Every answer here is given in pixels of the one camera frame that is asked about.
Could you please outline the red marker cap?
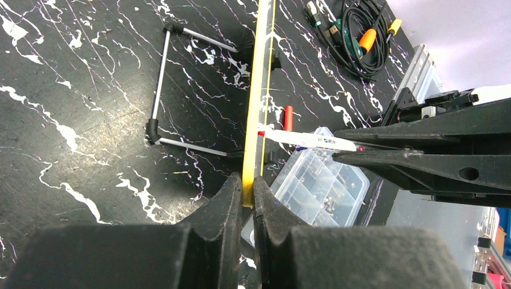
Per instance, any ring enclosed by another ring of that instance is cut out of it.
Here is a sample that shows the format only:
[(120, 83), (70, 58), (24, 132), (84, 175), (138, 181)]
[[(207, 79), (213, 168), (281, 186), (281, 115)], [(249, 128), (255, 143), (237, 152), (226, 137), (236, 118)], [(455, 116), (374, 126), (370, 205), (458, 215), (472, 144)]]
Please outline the red marker cap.
[(284, 110), (284, 125), (285, 131), (293, 131), (293, 106), (288, 105)]

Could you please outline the white red whiteboard marker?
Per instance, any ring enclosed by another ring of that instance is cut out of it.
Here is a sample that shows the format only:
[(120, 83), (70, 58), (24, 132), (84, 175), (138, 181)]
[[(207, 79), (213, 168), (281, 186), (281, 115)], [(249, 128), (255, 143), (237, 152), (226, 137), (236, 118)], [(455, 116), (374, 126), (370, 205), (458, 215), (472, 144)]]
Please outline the white red whiteboard marker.
[(268, 138), (275, 142), (286, 143), (307, 149), (317, 148), (327, 151), (356, 152), (360, 147), (350, 140), (313, 133), (291, 132), (274, 129), (265, 129), (258, 131), (257, 133), (259, 136)]

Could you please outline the yellow framed whiteboard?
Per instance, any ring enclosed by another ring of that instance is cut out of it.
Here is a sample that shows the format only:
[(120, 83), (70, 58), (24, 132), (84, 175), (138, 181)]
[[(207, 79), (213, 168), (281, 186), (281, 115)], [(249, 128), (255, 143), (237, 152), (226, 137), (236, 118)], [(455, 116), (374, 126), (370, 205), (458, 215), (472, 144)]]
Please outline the yellow framed whiteboard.
[(253, 183), (263, 173), (265, 139), (258, 131), (268, 120), (277, 4), (277, 1), (259, 1), (242, 167), (242, 205), (246, 208), (254, 206)]

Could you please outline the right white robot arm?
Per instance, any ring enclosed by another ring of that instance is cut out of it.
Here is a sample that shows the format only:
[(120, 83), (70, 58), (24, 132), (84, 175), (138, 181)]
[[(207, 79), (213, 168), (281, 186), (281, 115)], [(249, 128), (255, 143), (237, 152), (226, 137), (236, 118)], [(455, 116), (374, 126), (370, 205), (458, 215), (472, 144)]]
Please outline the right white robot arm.
[(510, 207), (510, 99), (479, 103), (475, 90), (417, 102), (409, 89), (390, 102), (379, 126), (344, 129), (353, 152), (339, 163), (362, 167), (434, 201)]

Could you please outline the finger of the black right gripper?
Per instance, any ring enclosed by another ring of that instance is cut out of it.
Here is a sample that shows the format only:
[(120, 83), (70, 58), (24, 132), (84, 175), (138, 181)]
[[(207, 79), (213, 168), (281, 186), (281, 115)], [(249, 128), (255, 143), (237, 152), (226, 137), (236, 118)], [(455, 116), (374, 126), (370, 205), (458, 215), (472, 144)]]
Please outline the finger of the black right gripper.
[(510, 156), (423, 151), (338, 152), (339, 163), (365, 168), (402, 190), (437, 202), (510, 207)]
[(334, 136), (378, 145), (457, 141), (480, 135), (510, 134), (510, 99), (488, 102), (414, 122), (373, 128), (343, 129)]

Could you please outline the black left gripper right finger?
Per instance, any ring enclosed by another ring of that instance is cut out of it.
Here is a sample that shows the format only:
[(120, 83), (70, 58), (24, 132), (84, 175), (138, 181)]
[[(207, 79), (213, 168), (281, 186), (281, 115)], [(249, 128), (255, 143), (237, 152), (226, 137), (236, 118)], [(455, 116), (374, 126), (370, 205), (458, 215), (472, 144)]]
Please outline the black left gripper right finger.
[(259, 288), (466, 288), (448, 247), (411, 227), (314, 227), (253, 182)]

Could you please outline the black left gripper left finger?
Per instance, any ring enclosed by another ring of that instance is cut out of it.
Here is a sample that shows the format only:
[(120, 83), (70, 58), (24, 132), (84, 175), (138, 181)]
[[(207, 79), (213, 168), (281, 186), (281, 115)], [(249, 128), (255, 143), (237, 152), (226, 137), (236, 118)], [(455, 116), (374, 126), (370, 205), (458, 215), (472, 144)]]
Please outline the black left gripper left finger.
[(174, 225), (48, 228), (28, 243), (5, 288), (236, 288), (242, 182), (232, 173)]

